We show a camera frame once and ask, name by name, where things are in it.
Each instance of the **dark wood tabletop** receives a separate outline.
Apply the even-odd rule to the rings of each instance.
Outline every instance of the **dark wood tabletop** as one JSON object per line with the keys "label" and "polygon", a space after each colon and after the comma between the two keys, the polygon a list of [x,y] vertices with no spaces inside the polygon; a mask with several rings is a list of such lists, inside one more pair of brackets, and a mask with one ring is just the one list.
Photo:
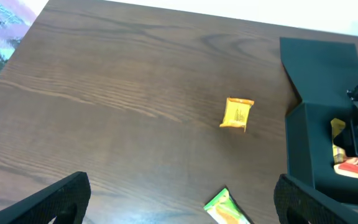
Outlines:
{"label": "dark wood tabletop", "polygon": [[[286,112],[279,37],[358,37],[107,1],[49,0],[0,74],[0,210],[81,170],[84,223],[214,223],[227,185],[278,223]],[[226,98],[255,101],[247,132]]]}

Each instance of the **yellow packet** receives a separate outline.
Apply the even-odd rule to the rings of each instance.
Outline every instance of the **yellow packet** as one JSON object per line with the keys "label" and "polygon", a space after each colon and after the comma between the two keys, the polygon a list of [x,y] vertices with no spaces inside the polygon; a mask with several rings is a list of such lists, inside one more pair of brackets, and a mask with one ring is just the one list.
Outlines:
{"label": "yellow packet", "polygon": [[226,110],[224,112],[223,123],[219,127],[247,128],[248,114],[254,101],[228,98],[226,100]]}

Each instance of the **open box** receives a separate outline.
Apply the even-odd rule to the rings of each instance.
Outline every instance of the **open box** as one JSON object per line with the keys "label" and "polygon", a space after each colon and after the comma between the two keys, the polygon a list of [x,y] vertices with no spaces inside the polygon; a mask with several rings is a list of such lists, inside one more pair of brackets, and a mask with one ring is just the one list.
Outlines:
{"label": "open box", "polygon": [[280,39],[282,63],[301,103],[287,115],[288,173],[338,202],[358,209],[358,179],[333,169],[331,124],[347,121],[346,90],[358,84],[354,44]]}

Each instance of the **small yellow pouch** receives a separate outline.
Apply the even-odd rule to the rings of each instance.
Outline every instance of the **small yellow pouch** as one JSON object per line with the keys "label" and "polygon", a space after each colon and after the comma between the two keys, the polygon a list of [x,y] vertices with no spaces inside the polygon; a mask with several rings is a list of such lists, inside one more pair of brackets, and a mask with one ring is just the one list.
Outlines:
{"label": "small yellow pouch", "polygon": [[247,128],[248,114],[254,101],[228,98],[226,100],[226,111],[224,112],[223,123],[219,127]]}

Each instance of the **wooden table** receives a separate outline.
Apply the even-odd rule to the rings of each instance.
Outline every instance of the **wooden table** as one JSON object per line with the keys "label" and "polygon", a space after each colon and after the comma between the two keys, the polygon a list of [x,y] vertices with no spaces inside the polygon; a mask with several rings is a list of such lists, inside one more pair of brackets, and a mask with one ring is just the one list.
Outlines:
{"label": "wooden table", "polygon": [[[277,223],[286,112],[279,37],[358,37],[107,1],[49,0],[0,74],[0,210],[82,170],[85,223],[214,223],[226,184]],[[218,128],[226,97],[249,125]]]}

